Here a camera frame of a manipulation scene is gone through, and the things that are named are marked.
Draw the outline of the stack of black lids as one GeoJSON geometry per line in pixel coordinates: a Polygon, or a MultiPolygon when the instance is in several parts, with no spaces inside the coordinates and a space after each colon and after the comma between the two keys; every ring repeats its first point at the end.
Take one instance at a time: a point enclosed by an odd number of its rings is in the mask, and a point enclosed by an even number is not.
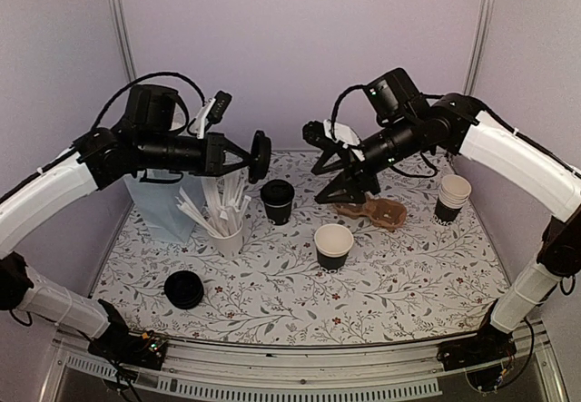
{"type": "Polygon", "coordinates": [[[190,270],[180,270],[171,274],[163,285],[166,298],[177,309],[193,309],[197,307],[204,295],[204,287],[200,277],[190,270]]]}

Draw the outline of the single black cup lid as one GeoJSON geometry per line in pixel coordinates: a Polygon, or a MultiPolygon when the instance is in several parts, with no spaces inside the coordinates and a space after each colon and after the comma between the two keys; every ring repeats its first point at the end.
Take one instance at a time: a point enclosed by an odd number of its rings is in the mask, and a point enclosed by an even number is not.
{"type": "Polygon", "coordinates": [[[251,145],[251,160],[249,163],[249,183],[255,184],[263,180],[269,170],[271,161],[271,138],[264,131],[257,130],[251,145]]]}

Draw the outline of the stack of paper cups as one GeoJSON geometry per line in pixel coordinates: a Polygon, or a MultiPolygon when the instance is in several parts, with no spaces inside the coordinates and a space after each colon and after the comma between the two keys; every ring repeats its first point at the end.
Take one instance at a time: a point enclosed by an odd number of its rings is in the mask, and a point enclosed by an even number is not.
{"type": "Polygon", "coordinates": [[[464,177],[449,174],[442,178],[433,214],[437,225],[448,226],[458,216],[472,192],[471,184],[464,177]]]}

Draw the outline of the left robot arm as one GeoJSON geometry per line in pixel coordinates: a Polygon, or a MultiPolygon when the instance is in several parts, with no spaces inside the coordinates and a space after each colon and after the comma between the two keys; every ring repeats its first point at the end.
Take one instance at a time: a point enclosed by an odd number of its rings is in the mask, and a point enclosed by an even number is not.
{"type": "Polygon", "coordinates": [[[231,102],[225,92],[202,98],[196,118],[173,128],[175,109],[187,107],[177,90],[152,84],[154,76],[143,75],[122,87],[87,133],[1,198],[1,309],[73,328],[90,340],[96,354],[119,361],[160,358],[162,342],[150,331],[131,335],[112,304],[52,282],[27,265],[15,246],[65,207],[125,175],[166,170],[178,176],[222,177],[246,168],[255,183],[265,177],[271,157],[271,140],[262,131],[254,134],[248,152],[224,134],[211,132],[231,102]],[[122,118],[111,128],[101,126],[121,93],[129,94],[122,118]]]}

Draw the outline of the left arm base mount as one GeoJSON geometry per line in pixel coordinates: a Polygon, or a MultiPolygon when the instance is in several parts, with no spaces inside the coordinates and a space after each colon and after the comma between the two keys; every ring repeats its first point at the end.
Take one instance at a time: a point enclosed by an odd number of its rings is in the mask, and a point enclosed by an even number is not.
{"type": "Polygon", "coordinates": [[[92,339],[88,351],[115,363],[161,370],[167,348],[167,340],[155,336],[152,331],[133,335],[115,330],[92,339]]]}

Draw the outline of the single black paper cup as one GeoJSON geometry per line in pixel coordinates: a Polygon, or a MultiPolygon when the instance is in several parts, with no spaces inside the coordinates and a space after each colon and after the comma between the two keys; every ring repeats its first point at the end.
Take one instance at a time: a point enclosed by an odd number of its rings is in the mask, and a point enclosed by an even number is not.
{"type": "Polygon", "coordinates": [[[351,231],[340,224],[326,224],[314,233],[317,262],[326,271],[342,268],[354,245],[351,231]]]}

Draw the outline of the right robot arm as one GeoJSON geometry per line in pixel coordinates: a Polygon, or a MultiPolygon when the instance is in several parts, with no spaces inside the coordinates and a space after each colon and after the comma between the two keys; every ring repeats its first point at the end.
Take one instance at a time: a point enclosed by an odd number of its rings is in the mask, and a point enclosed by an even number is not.
{"type": "Polygon", "coordinates": [[[316,196],[319,204],[363,203],[379,192],[378,174],[418,152],[442,148],[478,162],[546,206],[551,220],[538,254],[506,293],[488,309],[475,335],[438,347],[445,368],[513,355],[512,333],[564,278],[580,271],[580,171],[505,123],[479,99],[459,93],[422,93],[402,68],[347,88],[361,90],[376,113],[380,131],[361,140],[337,122],[338,109],[302,128],[308,144],[321,149],[315,175],[335,178],[316,196]]]}

